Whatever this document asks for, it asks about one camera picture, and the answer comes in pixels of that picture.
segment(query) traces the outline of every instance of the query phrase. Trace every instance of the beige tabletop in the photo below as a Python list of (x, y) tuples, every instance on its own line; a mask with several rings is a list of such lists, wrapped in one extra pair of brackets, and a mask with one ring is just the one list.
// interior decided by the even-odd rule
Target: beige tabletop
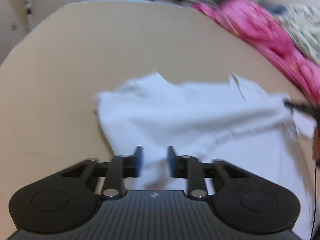
[[(174, 83), (224, 82), (236, 73), (267, 92), (304, 99), (254, 48), (197, 11), (123, 1), (69, 4), (0, 68), (0, 239), (15, 230), (8, 203), (16, 190), (85, 158), (110, 159), (94, 95), (151, 71)], [(310, 145), (303, 144), (306, 156)]]

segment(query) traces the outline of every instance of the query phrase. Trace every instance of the pink fabric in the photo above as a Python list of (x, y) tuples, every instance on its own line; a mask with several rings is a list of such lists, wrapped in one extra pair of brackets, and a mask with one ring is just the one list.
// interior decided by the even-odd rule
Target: pink fabric
[(218, 9), (205, 4), (194, 5), (194, 8), (254, 46), (289, 80), (320, 103), (320, 66), (301, 54), (268, 11), (249, 0), (228, 0)]

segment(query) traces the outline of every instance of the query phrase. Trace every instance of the white and green patterned cloth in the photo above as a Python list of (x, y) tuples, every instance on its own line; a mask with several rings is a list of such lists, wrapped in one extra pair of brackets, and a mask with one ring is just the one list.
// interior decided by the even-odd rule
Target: white and green patterned cloth
[(320, 7), (289, 5), (281, 15), (276, 15), (297, 48), (320, 65)]

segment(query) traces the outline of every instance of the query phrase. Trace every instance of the white fabric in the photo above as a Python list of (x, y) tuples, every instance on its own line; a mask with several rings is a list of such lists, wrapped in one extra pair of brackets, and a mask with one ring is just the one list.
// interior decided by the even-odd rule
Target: white fabric
[[(201, 162), (221, 158), (291, 190), (301, 212), (294, 232), (310, 239), (313, 191), (295, 140), (295, 124), (284, 94), (268, 95), (238, 76), (228, 83), (168, 83), (152, 73), (96, 97), (98, 117), (116, 155), (144, 148), (142, 177), (128, 189), (185, 189), (169, 177), (166, 148)], [(209, 193), (213, 193), (207, 183)]]

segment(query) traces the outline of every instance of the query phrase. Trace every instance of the crumpled pink garment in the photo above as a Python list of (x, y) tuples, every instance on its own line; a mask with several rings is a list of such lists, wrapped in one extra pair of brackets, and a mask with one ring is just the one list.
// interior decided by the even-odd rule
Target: crumpled pink garment
[(268, 11), (249, 0), (228, 0), (218, 9), (205, 4), (193, 7), (254, 46), (290, 81), (320, 103), (320, 67), (301, 54)]

